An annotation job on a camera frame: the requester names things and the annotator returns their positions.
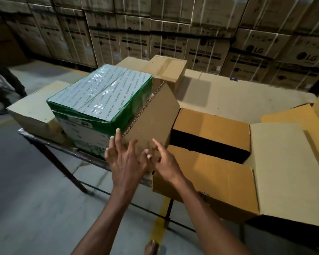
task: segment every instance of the bare foot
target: bare foot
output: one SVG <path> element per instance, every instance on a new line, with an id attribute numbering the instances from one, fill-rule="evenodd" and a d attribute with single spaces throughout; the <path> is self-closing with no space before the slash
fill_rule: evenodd
<path id="1" fill-rule="evenodd" d="M 145 246 L 144 255 L 156 255 L 158 250 L 158 243 L 155 240 L 151 240 Z"/>

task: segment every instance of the green and white box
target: green and white box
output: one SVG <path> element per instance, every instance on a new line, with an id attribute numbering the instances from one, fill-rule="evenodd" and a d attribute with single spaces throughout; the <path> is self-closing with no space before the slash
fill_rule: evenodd
<path id="1" fill-rule="evenodd" d="M 104 157 L 110 136 L 124 132 L 150 98 L 151 77 L 105 64 L 47 103 L 77 148 Z"/>

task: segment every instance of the hand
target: hand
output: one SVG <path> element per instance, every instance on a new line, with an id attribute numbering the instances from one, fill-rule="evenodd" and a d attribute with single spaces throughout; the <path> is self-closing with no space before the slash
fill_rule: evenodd
<path id="1" fill-rule="evenodd" d="M 128 150 L 121 143 L 120 129 L 116 130 L 116 137 L 111 136 L 109 147 L 105 151 L 105 160 L 109 163 L 112 172 L 113 191 L 117 191 L 131 202 L 136 188 L 150 164 L 147 159 L 149 150 L 145 149 L 140 162 L 137 161 L 135 145 L 137 140 L 129 142 Z"/>
<path id="2" fill-rule="evenodd" d="M 177 163 L 175 156 L 171 154 L 166 148 L 157 140 L 152 139 L 156 144 L 158 151 L 161 154 L 160 162 L 152 161 L 155 171 L 157 171 L 164 180 L 170 182 L 174 187 L 185 177 Z"/>

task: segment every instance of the table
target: table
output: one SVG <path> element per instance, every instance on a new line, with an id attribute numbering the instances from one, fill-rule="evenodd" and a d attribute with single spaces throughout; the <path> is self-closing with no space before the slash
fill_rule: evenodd
<path id="1" fill-rule="evenodd" d="M 23 128 L 18 130 L 19 134 L 22 135 L 28 142 L 30 142 L 30 144 L 34 145 L 52 164 L 54 164 L 55 167 L 57 167 L 59 169 L 59 171 L 61 171 L 78 189 L 80 189 L 83 193 L 91 195 L 92 192 L 90 192 L 87 188 L 85 188 L 84 185 L 89 186 L 90 188 L 93 188 L 95 190 L 98 190 L 100 192 L 103 192 L 107 195 L 111 195 L 111 193 L 106 192 L 102 189 L 99 189 L 93 185 L 90 185 L 88 183 L 85 183 L 83 181 L 78 180 L 64 165 L 62 162 L 60 162 L 60 160 L 52 153 L 52 151 L 48 148 L 48 147 L 52 147 L 56 150 L 62 151 L 66 154 L 69 154 L 71 156 L 74 156 L 76 158 L 79 158 L 82 161 L 88 162 L 90 164 L 93 164 L 95 166 L 98 166 L 104 170 L 107 171 L 111 171 L 109 168 L 109 165 L 106 161 L 96 158 L 94 156 L 91 156 L 89 154 L 86 154 L 84 152 L 81 152 L 80 150 L 78 150 L 76 147 L 74 146 L 64 146 L 64 145 L 60 145 L 58 143 L 52 142 L 50 140 L 46 140 L 40 137 L 37 137 L 33 134 L 30 134 L 28 132 L 26 132 Z M 152 185 L 152 180 L 151 180 L 151 176 L 145 176 L 141 181 L 140 184 L 147 186 L 149 188 L 151 188 Z M 148 213 L 151 213 L 153 215 L 156 215 L 157 217 L 163 218 L 164 221 L 164 227 L 166 229 L 169 229 L 169 223 L 174 223 L 176 225 L 179 225 L 180 227 L 183 227 L 185 229 L 188 229 L 190 231 L 195 232 L 194 229 L 187 227 L 183 224 L 180 224 L 174 220 L 170 219 L 170 213 L 171 213 L 171 209 L 172 209 L 172 205 L 174 203 L 174 200 L 171 199 L 168 209 L 167 209 L 167 213 L 166 216 L 162 216 L 160 214 L 157 214 L 151 210 L 148 210 L 146 208 L 143 208 L 141 206 L 138 206 L 134 203 L 130 203 L 130 205 L 135 206 L 141 210 L 144 210 Z"/>

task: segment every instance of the person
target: person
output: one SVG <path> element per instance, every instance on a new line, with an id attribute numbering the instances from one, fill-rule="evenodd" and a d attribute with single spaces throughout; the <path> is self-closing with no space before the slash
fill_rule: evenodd
<path id="1" fill-rule="evenodd" d="M 21 84 L 16 76 L 11 73 L 11 71 L 0 64 L 0 75 L 7 80 L 7 82 L 14 88 L 21 98 L 27 96 L 25 92 L 25 87 Z M 10 100 L 6 97 L 4 90 L 0 87 L 0 102 L 4 105 L 4 108 L 0 109 L 0 115 L 5 115 L 8 113 L 7 107 L 11 105 Z"/>
<path id="2" fill-rule="evenodd" d="M 144 150 L 138 162 L 135 155 L 136 140 L 130 141 L 128 149 L 121 143 L 121 132 L 112 136 L 105 159 L 112 171 L 113 189 L 111 196 L 98 219 L 77 244 L 72 255 L 109 254 L 119 224 L 149 166 L 168 181 L 181 195 L 188 214 L 195 227 L 205 254 L 250 254 L 246 247 L 231 234 L 220 218 L 208 207 L 187 180 L 173 154 L 153 139 L 161 154 L 155 161 L 149 150 Z M 156 245 L 151 241 L 145 254 L 156 254 Z"/>

